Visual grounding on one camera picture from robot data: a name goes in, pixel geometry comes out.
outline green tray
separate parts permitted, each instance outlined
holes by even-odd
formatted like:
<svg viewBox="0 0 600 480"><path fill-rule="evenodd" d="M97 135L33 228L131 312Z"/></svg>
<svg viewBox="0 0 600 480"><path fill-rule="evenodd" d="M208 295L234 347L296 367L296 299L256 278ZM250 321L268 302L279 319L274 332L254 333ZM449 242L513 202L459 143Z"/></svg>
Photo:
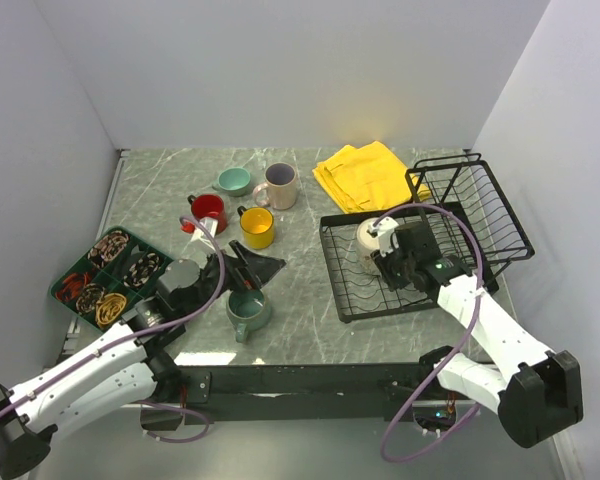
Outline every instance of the green tray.
<svg viewBox="0 0 600 480"><path fill-rule="evenodd" d="M60 299L58 299L56 297L56 293L63 288L63 281L74 273L86 273L91 276L90 283L102 285L105 288L106 293L120 293L121 295L124 295L127 299L127 304L125 305L124 310L116 318L118 319L120 318L120 316L122 316L122 314L124 314L127 310L133 307L140 300L150 297L155 293L155 286L156 282L158 281L158 278L164 273L167 266L173 261L173 259L169 257L166 253L161 252L151 244L145 242L140 237L131 233L129 230L123 227L111 227L100 238L106 237L113 230L121 230L122 232L125 232L129 236L129 242L127 243L125 248L118 255L116 255L116 257L111 262L109 262L102 268L98 267L87 258L87 255L91 250L89 249L89 251L87 251L82 257L80 257L80 259L73 265L73 267L71 267L64 275L62 275L62 277L60 277L58 281L56 281L49 289L49 294L56 301L60 302L66 308L71 310L73 314L79 316L80 318L83 318L95 328L103 332L106 331L115 322L112 322L108 326L101 328L96 323L95 310L85 315L78 313L78 311L76 310L76 300L79 297L79 294L67 302L63 302ZM143 256L147 255L148 253L155 253L158 255L158 257L160 257L160 267L151 275L151 277L149 277L149 281L139 289L127 287L123 283L123 277L127 272L126 268L122 267L125 267L125 263L128 263L129 255L135 247L140 248L140 250L143 252Z"/></svg>

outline black base bar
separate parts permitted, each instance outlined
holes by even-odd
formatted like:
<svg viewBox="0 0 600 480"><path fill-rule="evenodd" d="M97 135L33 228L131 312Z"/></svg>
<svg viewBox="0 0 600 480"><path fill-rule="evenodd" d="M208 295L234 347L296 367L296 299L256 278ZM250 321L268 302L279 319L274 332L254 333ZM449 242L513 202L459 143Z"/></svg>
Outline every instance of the black base bar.
<svg viewBox="0 0 600 480"><path fill-rule="evenodd" d="M258 365L180 367L187 406L212 421L383 418L390 420L431 372L430 365ZM434 381L419 400L440 408L449 392ZM179 403L180 399L169 399ZM413 420L410 412L403 420ZM151 430L171 430L164 412L142 411ZM187 417L187 423L197 420Z"/></svg>

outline mug handle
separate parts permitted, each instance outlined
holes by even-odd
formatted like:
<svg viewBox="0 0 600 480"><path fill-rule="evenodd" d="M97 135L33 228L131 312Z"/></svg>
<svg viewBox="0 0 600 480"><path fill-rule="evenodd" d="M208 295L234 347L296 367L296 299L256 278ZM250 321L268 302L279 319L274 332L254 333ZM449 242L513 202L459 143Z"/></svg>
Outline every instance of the mug handle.
<svg viewBox="0 0 600 480"><path fill-rule="evenodd" d="M256 205L258 205L259 207L267 207L269 205L269 195L267 195L267 199L264 202L258 201L258 194L262 190L266 190L268 186L269 184L267 182L264 182L253 189L253 201L256 202Z"/></svg>
<svg viewBox="0 0 600 480"><path fill-rule="evenodd" d="M247 335L249 335L249 331L247 330L246 323L239 323L236 327L236 342L244 343L247 341Z"/></svg>

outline mug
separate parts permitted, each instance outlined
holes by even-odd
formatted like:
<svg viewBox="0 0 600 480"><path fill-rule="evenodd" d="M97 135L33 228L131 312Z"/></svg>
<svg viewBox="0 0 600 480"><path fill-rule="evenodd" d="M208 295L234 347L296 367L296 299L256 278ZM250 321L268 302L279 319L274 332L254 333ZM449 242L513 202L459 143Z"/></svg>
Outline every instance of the mug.
<svg viewBox="0 0 600 480"><path fill-rule="evenodd" d="M205 217L215 218L218 221L217 234L222 233L227 228L227 214L224 211L224 202L219 196L209 193L199 197L189 195L187 200L191 204L191 214L196 220L202 220ZM193 233L195 227L187 223L183 225L182 230Z"/></svg>
<svg viewBox="0 0 600 480"><path fill-rule="evenodd" d="M251 248L267 248L273 243L273 215L266 208L238 207L245 243Z"/></svg>
<svg viewBox="0 0 600 480"><path fill-rule="evenodd" d="M362 267L362 271L369 275L380 275L378 267L371 258L371 253L375 250L380 250L380 241L378 237L373 238L368 232L369 227L375 222L378 217L367 218L356 230L356 253L358 255L358 263Z"/></svg>
<svg viewBox="0 0 600 480"><path fill-rule="evenodd" d="M236 330L236 342L245 343L250 332L271 319L271 302L260 290L232 292L227 300L227 317Z"/></svg>
<svg viewBox="0 0 600 480"><path fill-rule="evenodd" d="M298 174L286 163L274 163L264 172L266 182L253 190L253 201L260 207L271 205L276 210L293 207L298 198ZM267 199L258 201L258 194L266 190Z"/></svg>
<svg viewBox="0 0 600 480"><path fill-rule="evenodd" d="M244 168L228 168L218 176L211 187L219 192L226 193L230 197L241 197L249 192L251 174Z"/></svg>

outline red mug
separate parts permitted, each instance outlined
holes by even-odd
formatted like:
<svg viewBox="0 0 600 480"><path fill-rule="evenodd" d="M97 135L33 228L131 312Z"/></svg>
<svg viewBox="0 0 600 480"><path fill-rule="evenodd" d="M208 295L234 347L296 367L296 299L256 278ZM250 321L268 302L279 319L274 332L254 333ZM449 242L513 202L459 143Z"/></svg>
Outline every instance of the red mug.
<svg viewBox="0 0 600 480"><path fill-rule="evenodd" d="M202 220L204 217L218 220L216 235L222 233L227 228L227 214L224 211L224 202L219 196L209 193L200 195L199 197L189 195L187 200L191 204L191 213L196 220ZM193 233L195 226L186 223L182 226L182 230L187 233Z"/></svg>

